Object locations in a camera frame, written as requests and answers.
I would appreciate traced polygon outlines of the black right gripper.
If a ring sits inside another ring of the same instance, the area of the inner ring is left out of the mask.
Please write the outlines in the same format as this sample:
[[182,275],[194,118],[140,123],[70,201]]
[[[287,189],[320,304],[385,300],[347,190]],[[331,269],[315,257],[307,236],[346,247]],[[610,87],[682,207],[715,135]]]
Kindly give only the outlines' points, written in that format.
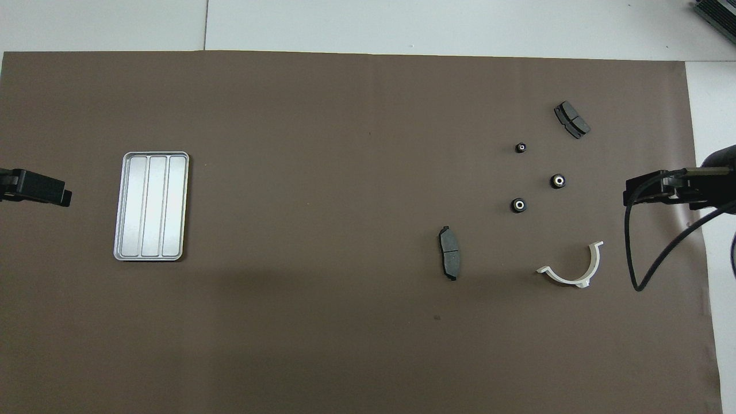
[[[670,172],[667,179],[668,186],[664,184],[665,174],[668,171],[655,171],[626,180],[626,205],[652,204],[662,202],[667,197],[668,204],[705,205],[706,195],[701,190],[701,181],[704,173],[702,168],[681,168]],[[652,183],[634,197],[637,189],[648,180],[658,177],[659,180]]]

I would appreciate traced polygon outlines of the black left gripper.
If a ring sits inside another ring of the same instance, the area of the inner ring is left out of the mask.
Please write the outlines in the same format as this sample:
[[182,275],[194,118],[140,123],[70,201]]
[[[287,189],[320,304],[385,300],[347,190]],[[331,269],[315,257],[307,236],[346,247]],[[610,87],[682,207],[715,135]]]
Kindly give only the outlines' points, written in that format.
[[[20,197],[17,194],[20,173]],[[36,172],[19,168],[1,168],[2,201],[20,202],[32,200],[41,204],[69,207],[72,192],[66,189],[66,182]]]

